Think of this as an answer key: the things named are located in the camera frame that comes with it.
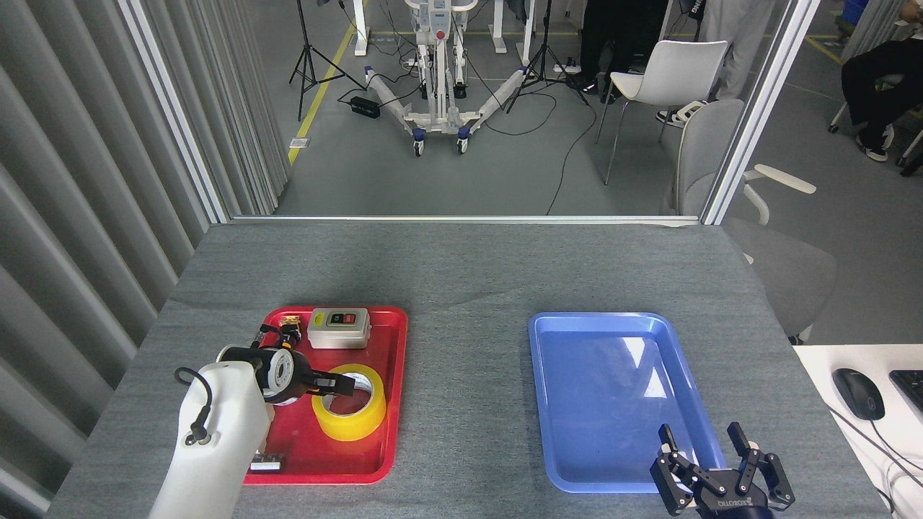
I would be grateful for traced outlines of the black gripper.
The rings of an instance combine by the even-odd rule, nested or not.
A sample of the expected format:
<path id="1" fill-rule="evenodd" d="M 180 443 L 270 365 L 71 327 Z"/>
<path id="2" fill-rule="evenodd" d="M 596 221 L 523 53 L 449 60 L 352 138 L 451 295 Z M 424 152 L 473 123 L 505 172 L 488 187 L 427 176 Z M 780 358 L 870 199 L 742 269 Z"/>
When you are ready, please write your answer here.
<path id="1" fill-rule="evenodd" d="M 795 495 L 779 456 L 762 453 L 757 444 L 747 439 L 738 422 L 731 422 L 726 430 L 741 465 L 736 470 L 735 486 L 719 495 L 709 489 L 711 476 L 679 453 L 669 424 L 660 426 L 661 450 L 650 467 L 650 475 L 669 515 L 676 517 L 692 506 L 694 496 L 699 518 L 774 518 L 769 508 L 786 510 L 793 505 Z M 757 470 L 764 477 L 767 493 L 753 485 Z"/>
<path id="2" fill-rule="evenodd" d="M 286 350 L 286 405 L 302 398 L 313 377 L 309 359 L 302 352 Z M 314 396 L 352 396 L 355 379 L 341 373 L 314 373 Z"/>

